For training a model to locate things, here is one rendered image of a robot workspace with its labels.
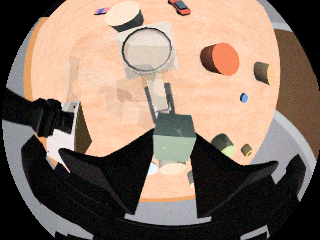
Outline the blue short cylinder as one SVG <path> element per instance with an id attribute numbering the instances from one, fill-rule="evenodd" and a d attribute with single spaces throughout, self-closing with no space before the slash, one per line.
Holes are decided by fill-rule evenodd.
<path id="1" fill-rule="evenodd" d="M 247 93 L 241 93 L 240 101 L 241 101 L 241 103 L 247 103 L 247 101 L 248 101 Z"/>

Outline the dark green cylinder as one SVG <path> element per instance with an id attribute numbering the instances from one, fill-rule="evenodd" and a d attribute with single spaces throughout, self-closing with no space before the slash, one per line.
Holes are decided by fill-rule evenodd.
<path id="1" fill-rule="evenodd" d="M 231 139 L 227 136 L 227 133 L 221 133 L 217 135 L 215 139 L 211 140 L 211 144 L 215 145 L 216 149 L 225 153 L 225 156 L 231 157 L 236 151 L 235 145 L 233 145 Z"/>

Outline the white round dish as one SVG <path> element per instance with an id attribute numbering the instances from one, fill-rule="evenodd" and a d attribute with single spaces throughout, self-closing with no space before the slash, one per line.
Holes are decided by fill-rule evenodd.
<path id="1" fill-rule="evenodd" d="M 151 161 L 151 164 L 149 164 L 149 165 L 151 165 L 151 168 L 149 168 L 149 172 L 148 172 L 149 176 L 151 176 L 151 175 L 153 175 L 153 173 L 159 171 L 159 167 L 157 167 L 157 164 L 152 163 L 152 161 Z"/>

